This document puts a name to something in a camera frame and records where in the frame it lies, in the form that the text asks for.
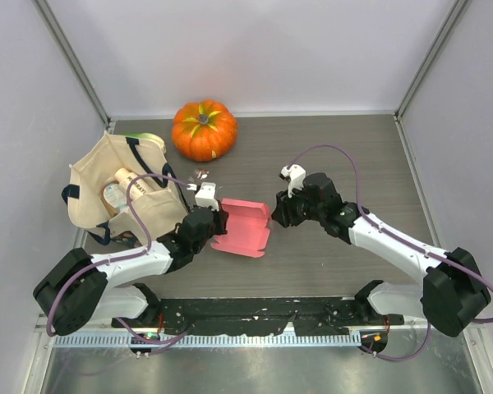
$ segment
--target white wall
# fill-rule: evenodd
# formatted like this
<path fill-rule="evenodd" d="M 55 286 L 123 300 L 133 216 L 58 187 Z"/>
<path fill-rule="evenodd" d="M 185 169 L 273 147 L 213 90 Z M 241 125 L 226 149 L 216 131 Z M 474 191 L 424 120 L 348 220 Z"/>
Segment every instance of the white wall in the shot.
<path fill-rule="evenodd" d="M 395 110 L 454 0 L 50 0 L 108 113 Z"/>
<path fill-rule="evenodd" d="M 440 238 L 493 282 L 493 0 L 469 6 L 404 125 Z"/>
<path fill-rule="evenodd" d="M 0 1 L 0 394 L 17 394 L 35 285 L 75 229 L 60 190 L 102 125 L 33 4 Z"/>

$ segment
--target small white object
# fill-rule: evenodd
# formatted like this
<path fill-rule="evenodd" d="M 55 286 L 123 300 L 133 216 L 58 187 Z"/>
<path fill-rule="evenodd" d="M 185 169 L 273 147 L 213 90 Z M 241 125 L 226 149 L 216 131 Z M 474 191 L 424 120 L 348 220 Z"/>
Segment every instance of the small white object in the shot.
<path fill-rule="evenodd" d="M 303 167 L 298 166 L 297 164 L 293 164 L 290 168 L 285 166 L 283 167 L 283 170 L 281 170 L 281 175 L 288 180 L 288 197 L 294 195 L 294 189 L 303 189 L 303 180 L 306 176 L 306 171 Z"/>
<path fill-rule="evenodd" d="M 212 208 L 219 211 L 219 203 L 215 199 L 215 183 L 203 182 L 196 193 L 196 204 L 202 208 Z"/>

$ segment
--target pumpkin stem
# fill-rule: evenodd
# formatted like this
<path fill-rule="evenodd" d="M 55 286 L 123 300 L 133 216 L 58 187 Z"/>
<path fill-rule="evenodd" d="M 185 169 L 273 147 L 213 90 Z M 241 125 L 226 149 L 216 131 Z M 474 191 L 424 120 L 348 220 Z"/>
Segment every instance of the pumpkin stem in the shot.
<path fill-rule="evenodd" d="M 201 113 L 197 118 L 197 120 L 201 125 L 205 125 L 206 123 L 208 123 L 210 119 L 204 113 Z"/>

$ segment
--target bottle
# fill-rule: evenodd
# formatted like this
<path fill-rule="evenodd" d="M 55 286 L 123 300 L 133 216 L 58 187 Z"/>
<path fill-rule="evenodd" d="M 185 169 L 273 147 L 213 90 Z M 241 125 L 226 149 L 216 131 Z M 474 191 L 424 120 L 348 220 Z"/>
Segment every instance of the bottle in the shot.
<path fill-rule="evenodd" d="M 118 184 L 125 192 L 130 184 L 130 181 L 137 177 L 137 174 L 128 171 L 126 168 L 121 168 L 115 172 L 115 179 L 117 179 Z M 146 193 L 152 193 L 153 191 L 154 190 L 146 182 L 144 182 L 144 180 L 140 179 L 131 186 L 130 199 L 133 201 L 134 199 L 138 199 Z"/>
<path fill-rule="evenodd" d="M 110 182 L 103 187 L 100 199 L 112 218 L 128 208 L 126 193 L 117 182 Z"/>

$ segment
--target metal frame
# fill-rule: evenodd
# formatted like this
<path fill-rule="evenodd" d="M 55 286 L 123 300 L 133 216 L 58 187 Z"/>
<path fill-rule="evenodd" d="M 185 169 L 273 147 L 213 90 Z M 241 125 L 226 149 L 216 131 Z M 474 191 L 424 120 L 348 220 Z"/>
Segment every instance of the metal frame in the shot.
<path fill-rule="evenodd" d="M 414 319 L 412 322 L 407 322 L 406 325 L 403 326 L 394 326 L 391 327 L 391 330 L 400 331 L 400 332 L 411 332 L 414 330 L 424 330 L 426 327 L 425 322 L 422 322 L 420 319 Z M 383 326 L 376 326 L 376 329 L 383 328 Z M 147 332 L 154 331 L 156 328 L 140 328 L 138 332 Z M 372 327 L 365 327 L 366 331 L 371 330 Z M 479 373 L 486 369 L 485 364 L 491 365 L 491 360 L 489 358 L 490 352 L 489 348 L 485 346 L 485 342 L 482 338 L 485 328 L 482 328 L 476 324 L 473 324 L 470 328 L 464 331 L 464 339 L 468 344 L 469 353 L 472 357 L 473 367 L 477 371 L 477 376 L 479 382 L 481 384 L 482 391 L 485 393 L 493 394 L 493 373 Z M 104 328 L 87 328 L 87 331 L 79 332 L 75 334 L 73 337 L 66 337 L 66 339 L 61 338 L 61 343 L 57 343 L 58 340 L 53 340 L 52 338 L 48 338 L 45 332 L 36 333 L 35 335 L 39 336 L 39 343 L 36 346 L 34 362 L 30 368 L 30 373 L 28 375 L 24 394 L 39 394 L 41 388 L 44 385 L 45 377 L 48 376 L 48 373 L 51 373 L 51 355 L 53 353 L 53 349 L 57 348 L 73 348 L 78 344 L 80 348 L 118 348 L 125 347 L 129 345 L 128 340 L 130 339 L 130 335 L 123 329 L 104 327 Z M 334 341 L 331 343 L 322 343 L 319 344 L 316 340 L 298 340 L 293 337 L 293 328 L 287 327 L 281 337 L 277 337 L 278 340 L 273 341 L 273 338 L 239 338 L 232 337 L 231 341 L 228 343 L 223 339 L 222 341 L 219 337 L 195 337 L 190 341 L 184 344 L 185 348 L 229 348 L 229 347 L 308 347 L 308 346 L 328 346 L 328 347 L 345 347 L 345 346 L 357 346 L 358 338 L 360 337 L 359 331 L 357 329 L 351 330 L 349 336 L 352 338 L 334 338 Z M 107 344 L 107 340 L 112 338 L 114 341 L 113 345 Z M 329 342 L 328 337 L 323 337 L 323 341 L 327 340 Z"/>
<path fill-rule="evenodd" d="M 78 57 L 75 55 L 73 48 L 71 47 L 69 41 L 66 38 L 66 35 L 62 31 L 62 27 L 58 23 L 57 17 L 53 14 L 51 7 L 48 4 L 47 0 L 33 0 L 33 3 L 39 10 L 40 15 L 44 19 L 49 31 L 52 36 L 55 38 L 58 47 L 61 49 L 62 54 L 66 58 L 69 63 L 70 68 L 75 73 L 76 78 L 81 84 L 82 88 L 85 91 L 85 94 L 90 99 L 95 111 L 99 114 L 100 119 L 102 120 L 105 126 L 109 125 L 109 115 L 106 113 L 104 106 L 100 102 L 99 96 L 95 93 L 94 87 L 90 82 L 90 79 L 86 75 L 84 68 L 82 68 L 81 62 Z"/>
<path fill-rule="evenodd" d="M 43 17 L 45 23 L 47 24 L 51 34 L 55 38 L 58 46 L 62 50 L 63 56 L 68 61 L 71 69 L 76 75 L 79 83 L 84 89 L 86 95 L 90 99 L 93 104 L 96 112 L 99 114 L 100 119 L 102 120 L 104 126 L 106 127 L 106 131 L 109 134 L 113 133 L 115 122 L 111 121 L 110 116 L 106 113 L 103 104 L 101 103 L 99 96 L 94 91 L 94 87 L 90 82 L 90 79 L 86 75 L 80 61 L 78 60 L 75 52 L 73 51 L 69 41 L 67 40 L 66 35 L 62 31 L 62 27 L 58 23 L 56 16 L 53 14 L 51 7 L 48 4 L 48 0 L 32 0 L 34 5 L 36 5 L 39 10 L 40 15 Z M 411 145 L 408 141 L 408 137 L 406 136 L 403 129 L 403 116 L 408 110 L 409 105 L 412 102 L 412 99 L 416 95 L 423 81 L 425 80 L 428 72 L 432 68 L 435 63 L 435 60 L 438 58 L 439 54 L 443 50 L 446 42 L 448 41 L 450 35 L 452 34 L 454 27 L 459 22 L 460 18 L 464 14 L 467 9 L 470 0 L 456 0 L 454 5 L 452 6 L 449 14 L 447 15 L 444 24 L 441 26 L 435 40 L 433 41 L 431 48 L 426 55 L 424 61 L 420 65 L 417 74 L 415 75 L 407 93 L 405 94 L 401 104 L 399 105 L 398 110 L 394 114 L 395 121 L 397 124 L 397 128 L 399 130 L 400 139 L 403 144 L 404 151 L 408 158 L 408 165 L 411 168 L 411 173 L 413 176 L 413 180 L 415 182 L 415 186 L 417 188 L 418 195 L 420 197 L 422 208 L 424 214 L 426 216 L 426 220 L 428 226 L 430 228 L 431 237 L 435 243 L 435 245 L 439 245 L 439 230 L 437 228 L 437 223 L 433 220 L 431 216 L 431 210 L 428 206 L 426 197 L 423 193 L 422 184 L 420 178 L 418 176 L 416 159 L 413 156 Z M 320 115 L 321 113 L 298 113 L 293 115 Z M 358 114 L 361 115 L 361 112 L 329 112 L 329 114 L 334 115 L 352 115 Z M 244 116 L 285 116 L 287 113 L 252 113 L 252 114 L 244 114 Z M 76 238 L 73 242 L 74 247 L 83 246 L 85 243 L 87 233 L 84 230 L 78 229 L 76 233 Z M 33 360 L 30 364 L 30 369 L 25 378 L 25 386 L 24 393 L 25 394 L 35 394 L 39 393 L 42 385 L 44 383 L 44 378 L 46 373 L 48 372 L 48 368 L 50 368 L 49 360 L 51 356 L 51 351 L 53 349 L 54 339 L 49 338 L 44 332 L 45 325 L 45 317 L 40 315 L 39 321 L 37 322 L 37 327 L 35 328 L 35 332 L 31 338 L 31 343 L 33 344 Z M 424 322 L 418 322 L 413 320 L 412 322 L 408 322 L 408 325 L 411 328 L 414 327 L 425 327 Z M 104 325 L 99 326 L 90 326 L 88 327 L 91 332 L 119 332 L 120 330 L 116 330 L 113 328 L 106 327 Z M 481 382 L 481 387 L 484 392 L 493 393 L 493 359 L 490 358 L 489 354 L 492 354 L 493 349 L 490 346 L 489 338 L 486 337 L 486 329 L 484 327 L 479 327 L 477 325 L 471 326 L 468 330 L 464 331 L 464 336 L 468 344 L 468 349 L 470 351 L 475 370 L 477 371 L 478 377 Z"/>
<path fill-rule="evenodd" d="M 394 110 L 369 110 L 369 111 L 292 111 L 292 112 L 234 112 L 235 117 L 339 117 L 358 115 L 394 115 Z M 175 113 L 149 117 L 146 115 L 112 117 L 112 121 L 157 121 L 171 120 Z"/>
<path fill-rule="evenodd" d="M 466 11 L 470 2 L 471 0 L 456 0 L 454 2 L 451 11 L 449 11 L 449 14 L 445 18 L 444 24 L 442 25 L 442 27 L 440 27 L 440 31 L 436 35 L 435 40 L 433 41 L 433 44 L 431 45 L 431 48 L 426 55 L 426 58 L 420 65 L 420 68 L 418 68 L 417 74 L 412 80 L 411 86 L 409 86 L 407 93 L 403 97 L 398 111 L 395 113 L 396 117 L 399 120 L 402 119 L 403 115 L 407 111 L 412 98 L 415 96 L 418 89 L 422 85 L 422 82 L 426 78 L 427 73 L 435 63 L 436 58 L 438 58 L 438 55 L 442 51 L 445 43 L 453 32 L 454 27 L 457 25 L 458 21 Z"/>

